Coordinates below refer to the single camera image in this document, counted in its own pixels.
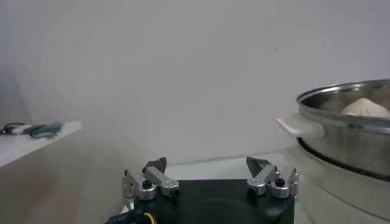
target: white pot handle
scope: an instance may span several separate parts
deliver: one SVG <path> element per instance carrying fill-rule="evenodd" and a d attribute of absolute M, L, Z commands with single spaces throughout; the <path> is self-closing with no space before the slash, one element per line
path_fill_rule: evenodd
<path fill-rule="evenodd" d="M 325 136 L 325 131 L 321 124 L 308 120 L 299 114 L 278 118 L 276 123 L 294 138 L 323 138 Z"/>

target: white tabletop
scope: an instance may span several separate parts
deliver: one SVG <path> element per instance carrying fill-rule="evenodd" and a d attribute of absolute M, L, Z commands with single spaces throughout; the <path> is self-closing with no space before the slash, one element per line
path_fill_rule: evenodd
<path fill-rule="evenodd" d="M 288 165 L 281 153 L 253 157 L 267 159 L 279 169 Z M 176 180 L 249 179 L 252 177 L 247 168 L 246 157 L 168 166 L 165 174 Z M 299 203 L 295 205 L 294 223 L 312 223 Z"/>

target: white dough ball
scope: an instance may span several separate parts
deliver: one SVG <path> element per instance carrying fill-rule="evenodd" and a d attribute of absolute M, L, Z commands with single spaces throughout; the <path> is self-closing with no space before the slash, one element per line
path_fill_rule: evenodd
<path fill-rule="evenodd" d="M 346 106 L 341 113 L 367 117 L 390 117 L 390 112 L 385 107 L 366 98 L 354 101 Z"/>

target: yellow wire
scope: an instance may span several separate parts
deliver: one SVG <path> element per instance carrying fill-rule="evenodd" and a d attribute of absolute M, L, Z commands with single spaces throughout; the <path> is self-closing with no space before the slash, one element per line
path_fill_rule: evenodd
<path fill-rule="evenodd" d="M 151 224 L 156 224 L 156 223 L 154 223 L 154 218 L 153 218 L 152 214 L 150 214 L 148 212 L 144 212 L 144 215 L 147 216 L 151 220 Z"/>

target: silver bracket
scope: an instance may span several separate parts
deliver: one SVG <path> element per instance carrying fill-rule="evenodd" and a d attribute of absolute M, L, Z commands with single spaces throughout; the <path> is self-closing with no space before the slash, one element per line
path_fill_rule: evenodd
<path fill-rule="evenodd" d="M 152 200 L 156 197 L 156 185 L 145 180 L 144 177 L 130 173 L 130 170 L 125 170 L 125 175 L 122 177 L 122 194 L 123 203 L 130 208 L 134 197 L 140 200 Z"/>
<path fill-rule="evenodd" d="M 295 168 L 286 167 L 280 176 L 271 183 L 271 195 L 276 198 L 288 198 L 289 195 L 298 196 L 299 174 Z"/>
<path fill-rule="evenodd" d="M 279 175 L 277 168 L 268 164 L 254 178 L 246 181 L 248 190 L 252 191 L 256 196 L 261 196 L 266 192 L 268 182 L 274 181 Z"/>
<path fill-rule="evenodd" d="M 145 179 L 155 183 L 161 189 L 164 197 L 176 198 L 180 194 L 179 182 L 168 178 L 154 166 L 147 167 L 145 170 Z"/>

